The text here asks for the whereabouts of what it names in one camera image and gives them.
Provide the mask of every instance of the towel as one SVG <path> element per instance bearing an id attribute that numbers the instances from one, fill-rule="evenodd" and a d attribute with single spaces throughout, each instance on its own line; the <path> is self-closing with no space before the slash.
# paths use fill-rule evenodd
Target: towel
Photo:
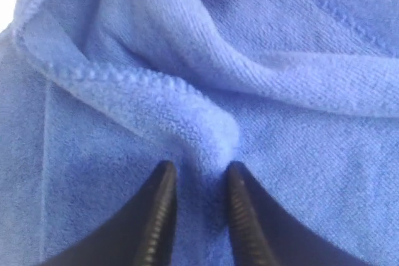
<path id="1" fill-rule="evenodd" d="M 232 160 L 331 246 L 398 265 L 397 24 L 399 0 L 18 0 L 0 35 L 0 264 L 81 240 L 170 159 L 173 265 L 233 264 Z"/>

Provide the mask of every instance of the blue microfiber towel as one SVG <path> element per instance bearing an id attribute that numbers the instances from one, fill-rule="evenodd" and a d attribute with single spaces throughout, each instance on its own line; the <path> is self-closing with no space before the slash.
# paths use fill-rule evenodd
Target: blue microfiber towel
<path id="1" fill-rule="evenodd" d="M 231 160 L 332 246 L 398 265 L 398 24 L 399 0 L 18 0 L 0 35 L 0 264 L 64 250 L 170 159 L 173 265 L 232 265 Z"/>

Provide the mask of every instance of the blue fabric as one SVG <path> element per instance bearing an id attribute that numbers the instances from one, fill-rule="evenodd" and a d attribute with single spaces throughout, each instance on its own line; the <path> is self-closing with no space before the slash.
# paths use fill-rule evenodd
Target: blue fabric
<path id="1" fill-rule="evenodd" d="M 399 0 L 18 0 L 0 36 L 0 264 L 83 238 L 171 159 L 173 265 L 231 265 L 235 159 L 331 244 L 398 265 L 397 24 Z"/>

